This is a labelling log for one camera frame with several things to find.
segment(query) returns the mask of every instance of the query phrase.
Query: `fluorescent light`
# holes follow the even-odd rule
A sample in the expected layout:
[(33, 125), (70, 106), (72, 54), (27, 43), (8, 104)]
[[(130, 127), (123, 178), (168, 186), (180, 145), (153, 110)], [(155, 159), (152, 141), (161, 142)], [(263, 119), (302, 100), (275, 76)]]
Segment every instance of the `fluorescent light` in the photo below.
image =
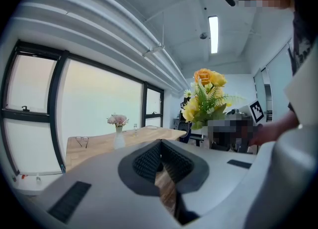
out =
[(219, 21), (217, 16), (209, 17), (211, 35), (211, 53), (218, 52), (219, 44)]

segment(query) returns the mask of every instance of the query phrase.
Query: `ceiling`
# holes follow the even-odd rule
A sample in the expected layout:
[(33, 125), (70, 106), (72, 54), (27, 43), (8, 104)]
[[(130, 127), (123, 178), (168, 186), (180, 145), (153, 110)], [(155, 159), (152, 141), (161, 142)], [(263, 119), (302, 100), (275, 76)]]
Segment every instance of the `ceiling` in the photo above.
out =
[[(222, 65), (242, 61), (256, 8), (231, 7), (224, 0), (116, 0), (162, 41), (180, 69), (189, 65)], [(219, 47), (211, 54), (208, 17), (219, 20)], [(200, 39), (206, 32), (208, 37)]]

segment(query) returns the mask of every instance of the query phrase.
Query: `person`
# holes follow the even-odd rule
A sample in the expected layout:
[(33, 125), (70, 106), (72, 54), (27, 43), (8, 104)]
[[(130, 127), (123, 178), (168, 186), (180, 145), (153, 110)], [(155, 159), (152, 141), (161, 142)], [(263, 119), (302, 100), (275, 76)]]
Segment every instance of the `person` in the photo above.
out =
[[(293, 20), (293, 52), (289, 51), (293, 75), (300, 68), (307, 55), (311, 51), (312, 44), (317, 36), (317, 21), (312, 12), (312, 2), (315, 0), (257, 0), (262, 1), (263, 6), (279, 9), (289, 8), (294, 12)], [(266, 123), (250, 140), (250, 145), (262, 145), (263, 143), (277, 140), (282, 133), (299, 125), (297, 116), (291, 106), (290, 111), (276, 122)]]

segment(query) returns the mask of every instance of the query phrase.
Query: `wooden table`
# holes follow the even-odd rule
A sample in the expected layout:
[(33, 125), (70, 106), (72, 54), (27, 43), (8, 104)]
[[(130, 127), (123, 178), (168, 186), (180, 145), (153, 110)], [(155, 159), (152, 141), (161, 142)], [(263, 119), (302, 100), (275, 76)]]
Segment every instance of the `wooden table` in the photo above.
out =
[[(134, 130), (123, 132), (126, 146), (156, 139), (178, 140), (184, 134), (186, 134), (185, 131), (165, 128), (148, 129), (147, 127), (138, 129), (137, 136), (134, 136)], [(92, 156), (114, 151), (113, 142), (115, 136), (116, 133), (89, 137), (87, 149), (85, 148), (85, 143), (82, 142), (81, 147), (75, 137), (69, 137), (66, 150), (66, 172)], [(175, 206), (174, 183), (165, 169), (157, 173), (155, 185), (160, 189), (163, 204), (173, 214)]]

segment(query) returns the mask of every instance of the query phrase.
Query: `person's arm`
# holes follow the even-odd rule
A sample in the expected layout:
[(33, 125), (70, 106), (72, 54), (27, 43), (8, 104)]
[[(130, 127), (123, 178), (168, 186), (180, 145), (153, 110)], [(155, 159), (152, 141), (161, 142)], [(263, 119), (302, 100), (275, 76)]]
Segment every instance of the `person's arm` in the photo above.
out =
[(282, 133), (296, 128), (298, 125), (296, 114), (289, 111), (280, 120), (264, 124), (249, 143), (250, 145), (262, 145), (263, 143), (276, 141)]

